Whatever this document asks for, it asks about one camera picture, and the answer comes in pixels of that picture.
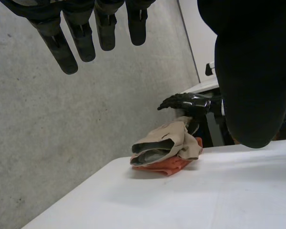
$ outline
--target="white wall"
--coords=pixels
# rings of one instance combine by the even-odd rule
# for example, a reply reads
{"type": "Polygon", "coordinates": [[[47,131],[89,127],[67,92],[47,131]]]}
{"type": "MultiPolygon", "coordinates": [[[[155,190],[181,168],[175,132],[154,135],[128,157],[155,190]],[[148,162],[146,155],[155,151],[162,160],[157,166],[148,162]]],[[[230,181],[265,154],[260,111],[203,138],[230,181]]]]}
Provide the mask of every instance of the white wall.
{"type": "Polygon", "coordinates": [[[205,66],[214,61],[217,35],[202,20],[197,0],[179,0],[186,31],[193,51],[200,82],[214,79],[205,75],[205,66]]]}

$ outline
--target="white table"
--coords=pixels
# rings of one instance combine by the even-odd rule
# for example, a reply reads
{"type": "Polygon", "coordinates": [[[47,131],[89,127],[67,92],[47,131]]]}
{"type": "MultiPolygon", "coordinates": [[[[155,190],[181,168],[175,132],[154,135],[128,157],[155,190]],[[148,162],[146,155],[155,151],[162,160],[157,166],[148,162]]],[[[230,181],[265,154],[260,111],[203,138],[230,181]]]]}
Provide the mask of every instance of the white table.
{"type": "Polygon", "coordinates": [[[116,159],[24,229],[286,229],[286,141],[208,148],[171,177],[116,159]]]}

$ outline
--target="red towel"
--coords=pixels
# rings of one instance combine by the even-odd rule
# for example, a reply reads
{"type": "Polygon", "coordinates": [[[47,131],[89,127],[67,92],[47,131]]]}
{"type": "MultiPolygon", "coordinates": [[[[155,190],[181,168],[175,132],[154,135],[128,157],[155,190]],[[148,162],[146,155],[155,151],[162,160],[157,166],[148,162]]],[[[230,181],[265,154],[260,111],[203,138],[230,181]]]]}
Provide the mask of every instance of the red towel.
{"type": "MultiPolygon", "coordinates": [[[[196,137],[196,140],[199,146],[203,147],[202,139],[199,137],[196,137]]],[[[191,160],[184,160],[178,156],[173,156],[164,161],[156,162],[146,167],[143,167],[143,166],[133,167],[133,169],[152,171],[152,172],[161,173],[165,176],[171,176],[175,173],[178,173],[180,170],[182,170],[184,167],[186,167],[191,162],[192,162],[191,160]]]]}

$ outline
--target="gray concrete wall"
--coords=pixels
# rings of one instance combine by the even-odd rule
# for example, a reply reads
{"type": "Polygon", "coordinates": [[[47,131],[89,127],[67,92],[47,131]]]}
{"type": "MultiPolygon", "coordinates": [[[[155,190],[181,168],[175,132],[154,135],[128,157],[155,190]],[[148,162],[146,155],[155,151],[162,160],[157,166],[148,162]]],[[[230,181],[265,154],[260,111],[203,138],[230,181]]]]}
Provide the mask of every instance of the gray concrete wall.
{"type": "Polygon", "coordinates": [[[131,145],[172,119],[166,97],[198,83],[176,0],[149,9],[147,41],[130,42],[126,8],[116,48],[65,75],[37,31],[0,3],[0,229],[19,229],[131,145]]]}

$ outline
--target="folded cloth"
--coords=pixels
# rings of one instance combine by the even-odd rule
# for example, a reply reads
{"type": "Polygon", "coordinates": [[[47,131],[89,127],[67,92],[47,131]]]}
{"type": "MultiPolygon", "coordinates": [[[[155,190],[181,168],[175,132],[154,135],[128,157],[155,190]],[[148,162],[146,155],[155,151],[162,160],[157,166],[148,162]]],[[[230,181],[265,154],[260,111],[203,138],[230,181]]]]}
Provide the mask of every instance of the folded cloth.
{"type": "MultiPolygon", "coordinates": [[[[202,148],[202,139],[197,137],[196,138],[198,145],[202,148]]],[[[135,170],[144,170],[144,171],[152,171],[163,174],[165,176],[171,176],[175,173],[178,173],[188,164],[190,164],[192,160],[184,160],[179,156],[170,157],[164,161],[156,162],[148,166],[140,166],[140,167],[133,167],[135,170]]]]}
{"type": "Polygon", "coordinates": [[[151,131],[133,145],[130,164],[135,167],[148,166],[175,155],[187,160],[198,159],[202,148],[188,134],[185,125],[184,121],[173,121],[151,131]]]}

